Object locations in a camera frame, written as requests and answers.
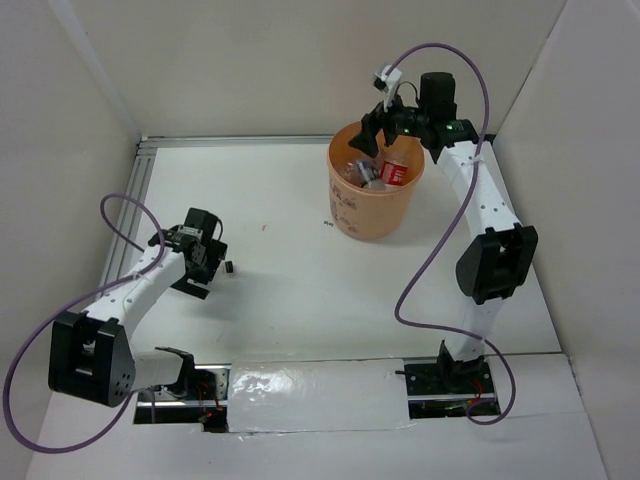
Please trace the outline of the black label bottle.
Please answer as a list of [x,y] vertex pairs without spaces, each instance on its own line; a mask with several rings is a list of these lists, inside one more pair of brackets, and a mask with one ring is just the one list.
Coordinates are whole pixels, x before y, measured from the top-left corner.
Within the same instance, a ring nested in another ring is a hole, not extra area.
[[374,164],[368,159],[358,159],[354,162],[354,169],[359,177],[359,186],[368,190],[381,190],[384,184]]
[[225,260],[220,264],[221,271],[226,275],[231,275],[235,272],[234,263],[231,260]]

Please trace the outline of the clear unlabeled bottle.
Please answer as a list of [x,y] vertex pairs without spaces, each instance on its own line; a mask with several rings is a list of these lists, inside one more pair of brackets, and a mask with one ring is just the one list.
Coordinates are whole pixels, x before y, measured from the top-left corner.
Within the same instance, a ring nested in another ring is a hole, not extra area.
[[366,167],[362,159],[349,161],[340,170],[340,175],[351,185],[361,187],[366,182]]

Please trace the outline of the red label red cap bottle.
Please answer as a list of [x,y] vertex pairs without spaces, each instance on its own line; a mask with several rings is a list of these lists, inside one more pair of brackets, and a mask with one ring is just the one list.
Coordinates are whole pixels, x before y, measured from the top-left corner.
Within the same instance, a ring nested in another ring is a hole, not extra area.
[[380,179],[388,189],[405,186],[411,180],[411,155],[406,151],[386,150],[381,154]]

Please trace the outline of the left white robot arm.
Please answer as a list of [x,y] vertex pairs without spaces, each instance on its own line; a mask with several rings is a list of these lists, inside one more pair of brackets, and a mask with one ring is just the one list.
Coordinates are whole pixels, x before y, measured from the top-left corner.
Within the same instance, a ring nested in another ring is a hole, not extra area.
[[207,298],[228,249],[222,231],[216,215],[189,209],[183,224],[151,237],[129,281],[79,313],[58,315],[52,325],[50,389],[109,407],[148,388],[163,388],[176,399],[193,394],[198,373],[192,354],[167,346],[135,352],[130,340],[167,290]]

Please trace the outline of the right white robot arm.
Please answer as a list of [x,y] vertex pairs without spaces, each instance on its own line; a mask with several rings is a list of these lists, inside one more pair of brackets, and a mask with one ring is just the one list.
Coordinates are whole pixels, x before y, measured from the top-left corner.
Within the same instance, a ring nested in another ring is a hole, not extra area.
[[378,134],[387,147],[401,136],[418,139],[464,209],[471,243],[456,263],[455,276],[468,304],[461,327],[442,341],[436,361],[440,387],[457,392],[480,377],[484,341],[503,302],[524,283],[538,234],[506,204],[484,161],[479,135],[470,121],[458,118],[453,76],[423,74],[413,107],[403,103],[401,83],[396,67],[385,65],[376,73],[374,85],[385,97],[363,116],[349,144],[372,157],[379,152]]

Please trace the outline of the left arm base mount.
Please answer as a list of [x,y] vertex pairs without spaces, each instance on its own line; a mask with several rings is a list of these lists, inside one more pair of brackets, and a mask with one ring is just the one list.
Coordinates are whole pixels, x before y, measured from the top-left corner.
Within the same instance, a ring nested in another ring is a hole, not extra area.
[[134,425],[192,425],[203,432],[227,433],[230,364],[195,366],[195,381],[186,393],[156,386],[138,394]]

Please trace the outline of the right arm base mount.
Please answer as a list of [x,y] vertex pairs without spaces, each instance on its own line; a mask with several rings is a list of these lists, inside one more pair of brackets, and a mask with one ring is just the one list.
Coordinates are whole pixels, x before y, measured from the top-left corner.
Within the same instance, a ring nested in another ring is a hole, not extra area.
[[436,359],[405,361],[395,374],[405,382],[411,419],[498,416],[489,363],[481,355],[454,361],[444,343]]

